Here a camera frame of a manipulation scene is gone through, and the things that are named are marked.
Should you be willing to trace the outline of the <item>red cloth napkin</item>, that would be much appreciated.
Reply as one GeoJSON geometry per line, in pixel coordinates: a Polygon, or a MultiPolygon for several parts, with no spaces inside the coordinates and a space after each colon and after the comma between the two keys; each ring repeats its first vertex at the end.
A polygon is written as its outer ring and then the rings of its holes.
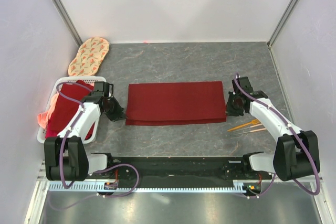
{"type": "Polygon", "coordinates": [[[226,122],[221,81],[130,84],[127,126],[226,122]]]}

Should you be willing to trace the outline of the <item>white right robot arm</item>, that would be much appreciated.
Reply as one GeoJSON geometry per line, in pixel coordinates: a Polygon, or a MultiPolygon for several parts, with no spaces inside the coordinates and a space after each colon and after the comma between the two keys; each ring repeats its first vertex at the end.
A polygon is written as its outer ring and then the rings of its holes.
{"type": "Polygon", "coordinates": [[[251,114],[258,119],[276,141],[273,154],[263,152],[245,154],[241,174],[254,178],[259,171],[276,174],[282,181],[310,175],[319,176],[318,138],[313,131],[304,131],[292,124],[272,104],[262,91],[251,100],[242,93],[230,92],[226,104],[228,116],[251,114]]]}

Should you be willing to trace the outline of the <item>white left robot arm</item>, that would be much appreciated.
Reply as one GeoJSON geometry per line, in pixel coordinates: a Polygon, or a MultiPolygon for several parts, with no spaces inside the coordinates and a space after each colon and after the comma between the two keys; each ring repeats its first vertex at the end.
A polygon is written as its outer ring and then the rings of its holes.
{"type": "Polygon", "coordinates": [[[114,97],[86,96],[68,125],[55,137],[44,142],[46,177],[51,181],[83,181],[97,172],[111,178],[115,165],[108,161],[108,154],[88,155],[84,140],[92,125],[105,114],[110,121],[125,119],[124,108],[114,97]]]}

